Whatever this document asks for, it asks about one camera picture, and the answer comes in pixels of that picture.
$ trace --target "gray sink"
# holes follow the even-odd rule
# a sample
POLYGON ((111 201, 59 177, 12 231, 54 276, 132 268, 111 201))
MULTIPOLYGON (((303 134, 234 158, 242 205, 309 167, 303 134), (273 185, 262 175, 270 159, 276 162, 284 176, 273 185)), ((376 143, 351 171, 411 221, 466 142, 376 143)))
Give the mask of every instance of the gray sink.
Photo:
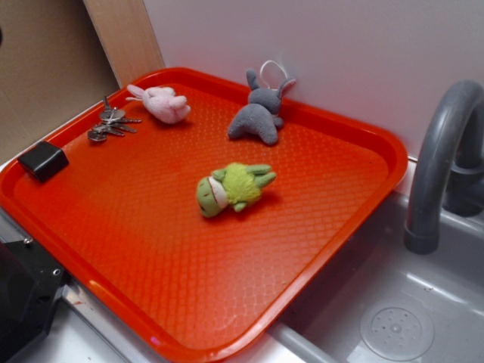
POLYGON ((417 255, 407 204, 391 194, 279 321, 338 362, 483 362, 484 228, 443 212, 439 249, 417 255))

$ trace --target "red plastic tray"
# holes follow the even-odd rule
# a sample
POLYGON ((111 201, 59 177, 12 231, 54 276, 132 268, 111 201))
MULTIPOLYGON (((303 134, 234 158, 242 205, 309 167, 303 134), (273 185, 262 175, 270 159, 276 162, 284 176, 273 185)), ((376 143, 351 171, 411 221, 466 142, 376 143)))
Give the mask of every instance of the red plastic tray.
POLYGON ((273 147, 232 141, 249 89, 172 68, 134 82, 172 86, 192 112, 156 121, 120 90, 109 101, 138 132, 94 144, 102 104, 46 138, 70 161, 41 184, 13 161, 0 203, 81 283, 173 361, 224 359, 252 343, 400 181, 402 144, 388 132, 284 99, 273 147), (213 219, 197 183, 231 162, 278 174, 262 199, 213 219))

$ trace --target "screw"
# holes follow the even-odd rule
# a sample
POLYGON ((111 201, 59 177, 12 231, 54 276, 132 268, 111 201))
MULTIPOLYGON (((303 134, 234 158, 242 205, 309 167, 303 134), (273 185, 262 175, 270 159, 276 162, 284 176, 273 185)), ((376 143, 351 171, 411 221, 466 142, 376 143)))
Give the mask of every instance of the screw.
POLYGON ((30 247, 33 243, 33 238, 32 237, 27 237, 23 239, 23 244, 25 247, 30 247))

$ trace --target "small black object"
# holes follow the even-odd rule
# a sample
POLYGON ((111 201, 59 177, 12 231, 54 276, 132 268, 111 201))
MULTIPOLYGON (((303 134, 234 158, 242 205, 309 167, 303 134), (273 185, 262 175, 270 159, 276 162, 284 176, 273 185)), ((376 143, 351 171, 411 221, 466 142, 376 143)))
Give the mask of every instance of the small black object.
POLYGON ((41 182, 50 179, 69 165, 69 160, 62 149, 47 141, 40 141, 31 150, 20 155, 17 160, 27 172, 41 182))
POLYGON ((0 242, 1 362, 47 337, 67 282, 62 265, 36 240, 27 242, 0 242))

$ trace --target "plush toy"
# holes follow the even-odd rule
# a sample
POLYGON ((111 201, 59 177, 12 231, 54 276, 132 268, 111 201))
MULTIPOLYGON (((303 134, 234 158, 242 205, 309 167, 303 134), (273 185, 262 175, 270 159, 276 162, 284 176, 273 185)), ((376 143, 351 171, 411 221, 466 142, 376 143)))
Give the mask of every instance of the plush toy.
POLYGON ((148 112, 164 123, 178 123, 190 113, 187 98, 176 96, 173 88, 151 87, 143 90, 136 85, 128 85, 127 89, 134 95, 127 97, 127 101, 142 101, 148 112))
POLYGON ((278 89, 260 88, 256 71, 247 70, 247 83, 252 90, 249 104, 235 115, 228 127, 230 138, 240 138, 245 134, 258 135, 267 145, 278 142, 278 129, 283 120, 278 116, 283 94, 296 83, 293 77, 286 78, 278 89))
POLYGON ((200 212, 209 218, 218 215, 228 205, 240 212, 262 196, 262 188, 272 183, 275 172, 269 165, 232 163, 216 170, 198 183, 197 201, 200 212))

